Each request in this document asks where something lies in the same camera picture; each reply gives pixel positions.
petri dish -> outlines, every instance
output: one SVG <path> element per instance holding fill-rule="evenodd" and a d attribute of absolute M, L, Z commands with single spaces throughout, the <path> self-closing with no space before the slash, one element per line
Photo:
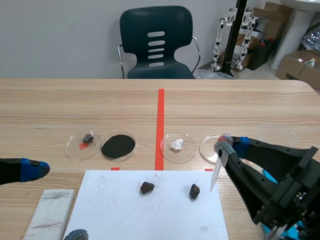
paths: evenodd
<path fill-rule="evenodd" d="M 262 142 L 294 148 L 298 136 L 289 128 L 278 123 L 266 122 L 258 126 L 258 139 Z"/>
<path fill-rule="evenodd" d="M 175 151 L 170 149 L 172 142 L 183 139 L 182 149 Z M 196 155 L 197 147 L 195 141 L 188 136 L 188 134 L 167 134 L 161 140 L 160 149 L 162 155 L 171 162 L 185 163 L 190 161 Z"/>
<path fill-rule="evenodd" d="M 206 136 L 199 144 L 199 152 L 201 156 L 211 164 L 216 164 L 218 154 L 215 152 L 215 143 L 218 141 L 220 135 Z"/>
<path fill-rule="evenodd" d="M 86 134 L 93 136 L 90 143 L 83 143 Z M 66 143 L 65 153 L 73 160 L 87 160 L 99 151 L 101 137 L 93 130 L 81 131 L 70 137 Z"/>
<path fill-rule="evenodd" d="M 136 140 L 125 131 L 115 131 L 107 135 L 101 142 L 102 155 L 112 162 L 122 162 L 130 158 L 136 150 Z"/>

white sink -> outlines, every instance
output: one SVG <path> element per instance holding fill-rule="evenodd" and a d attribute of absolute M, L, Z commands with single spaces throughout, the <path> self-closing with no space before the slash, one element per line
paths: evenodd
<path fill-rule="evenodd" d="M 280 2 L 292 9 L 320 12 L 320 0 L 280 0 Z"/>
<path fill-rule="evenodd" d="M 320 0 L 280 0 L 280 2 L 295 10 L 292 23 L 270 65 L 274 71 L 278 70 L 285 55 L 298 50 L 315 12 L 320 12 Z"/>

black powder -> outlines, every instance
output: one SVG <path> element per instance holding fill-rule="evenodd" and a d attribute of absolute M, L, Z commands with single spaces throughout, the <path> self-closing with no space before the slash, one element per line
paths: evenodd
<path fill-rule="evenodd" d="M 135 148 L 135 141 L 127 135 L 112 136 L 107 140 L 102 148 L 101 152 L 107 158 L 118 159 L 129 153 Z"/>

black chair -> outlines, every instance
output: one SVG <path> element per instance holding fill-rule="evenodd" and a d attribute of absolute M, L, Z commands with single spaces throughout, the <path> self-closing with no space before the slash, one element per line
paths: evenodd
<path fill-rule="evenodd" d="M 128 79 L 194 79 L 200 61 L 198 41 L 193 34 L 192 15 L 183 6 L 152 6 L 125 11 L 120 17 L 122 44 L 118 46 L 122 78 L 125 72 L 120 48 L 136 55 L 136 66 Z M 191 72 L 175 60 L 175 51 L 192 39 L 198 50 L 198 62 Z"/>

metal chair leg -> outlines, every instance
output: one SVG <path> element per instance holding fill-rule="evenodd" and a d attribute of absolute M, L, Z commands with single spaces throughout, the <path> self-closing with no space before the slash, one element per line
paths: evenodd
<path fill-rule="evenodd" d="M 120 48 L 121 47 L 122 47 L 122 44 L 118 46 L 118 53 L 119 53 L 119 58 L 120 58 L 120 66 L 121 66 L 121 71 L 122 71 L 122 78 L 124 79 L 125 78 L 125 71 L 124 71 L 124 64 L 122 63 L 122 57 L 121 57 L 121 52 L 120 52 Z"/>
<path fill-rule="evenodd" d="M 199 62 L 200 62 L 201 54 L 200 54 L 200 48 L 199 48 L 199 44 L 198 44 L 197 39 L 196 39 L 194 36 L 193 36 L 192 38 L 194 39 L 195 45 L 196 45 L 196 49 L 198 50 L 198 62 L 196 63 L 196 65 L 195 65 L 195 67 L 194 67 L 194 69 L 193 69 L 193 71 L 192 71 L 192 73 L 194 73 L 194 71 L 196 70 L 196 68 L 197 68 L 197 66 L 198 66 L 198 64 L 199 64 Z"/>

